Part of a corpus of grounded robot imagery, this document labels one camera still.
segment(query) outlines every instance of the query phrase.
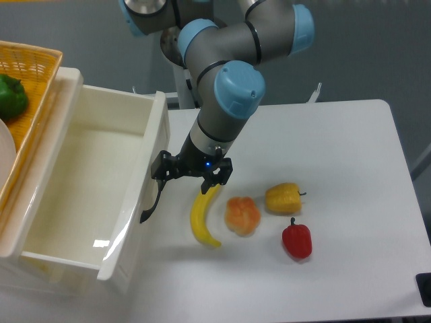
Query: white drawer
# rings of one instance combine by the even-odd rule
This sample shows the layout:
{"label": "white drawer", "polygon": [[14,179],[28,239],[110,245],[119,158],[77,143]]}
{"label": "white drawer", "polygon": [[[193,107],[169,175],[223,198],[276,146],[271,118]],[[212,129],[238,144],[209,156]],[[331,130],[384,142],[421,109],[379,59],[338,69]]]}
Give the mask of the white drawer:
{"label": "white drawer", "polygon": [[[79,289],[98,279],[125,291],[143,235],[139,216],[156,195],[151,161],[169,136],[163,93],[82,86],[46,187],[36,188],[27,208],[32,213],[20,219],[20,236],[3,259],[34,270],[49,285]],[[20,217],[22,209],[10,211]]]}

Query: black object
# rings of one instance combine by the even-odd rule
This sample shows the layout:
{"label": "black object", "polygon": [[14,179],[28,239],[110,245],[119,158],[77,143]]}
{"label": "black object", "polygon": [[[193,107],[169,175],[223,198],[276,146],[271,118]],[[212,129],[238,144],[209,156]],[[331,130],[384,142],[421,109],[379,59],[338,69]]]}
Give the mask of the black object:
{"label": "black object", "polygon": [[431,273],[417,274],[416,282],[418,283],[422,303],[427,308],[431,308]]}
{"label": "black object", "polygon": [[140,223],[147,221],[156,210],[167,181],[183,176],[203,177],[201,192],[206,194],[212,186],[225,185],[232,171],[232,161],[230,158],[224,158],[222,149],[216,149],[215,155],[206,155],[193,145],[190,136],[177,156],[162,150],[151,166],[151,177],[157,180],[158,184],[157,198],[151,209],[142,212]]}

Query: wicker basket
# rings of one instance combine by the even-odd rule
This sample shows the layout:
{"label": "wicker basket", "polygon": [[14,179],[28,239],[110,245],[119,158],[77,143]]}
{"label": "wicker basket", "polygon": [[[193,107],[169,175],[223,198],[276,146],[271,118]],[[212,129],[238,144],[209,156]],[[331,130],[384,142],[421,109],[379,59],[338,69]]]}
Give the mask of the wicker basket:
{"label": "wicker basket", "polygon": [[7,74],[21,83],[28,96],[28,107],[19,117],[6,122],[17,149],[17,157],[3,188],[0,187],[0,233],[7,223],[6,202],[17,184],[20,172],[28,158],[38,133],[40,121],[48,109],[46,99],[63,53],[26,44],[0,41],[0,74]]}

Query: table surface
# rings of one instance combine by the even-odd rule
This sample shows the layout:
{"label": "table surface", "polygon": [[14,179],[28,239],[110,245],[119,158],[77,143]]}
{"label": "table surface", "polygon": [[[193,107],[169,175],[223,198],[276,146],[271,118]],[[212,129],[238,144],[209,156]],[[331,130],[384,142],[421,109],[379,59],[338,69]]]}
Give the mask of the table surface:
{"label": "table surface", "polygon": [[[197,115],[170,111],[178,153]],[[126,296],[95,287],[82,297],[0,289],[2,322],[297,322],[430,315],[415,275],[431,248],[391,116],[379,100],[262,106],[228,153],[234,164],[207,215],[223,244],[199,244],[189,225],[200,179],[167,183],[143,237],[143,263]],[[290,258],[290,217],[264,207],[265,190],[296,182],[307,192],[296,223],[313,253]],[[251,196],[261,224],[240,238],[226,201]]]}

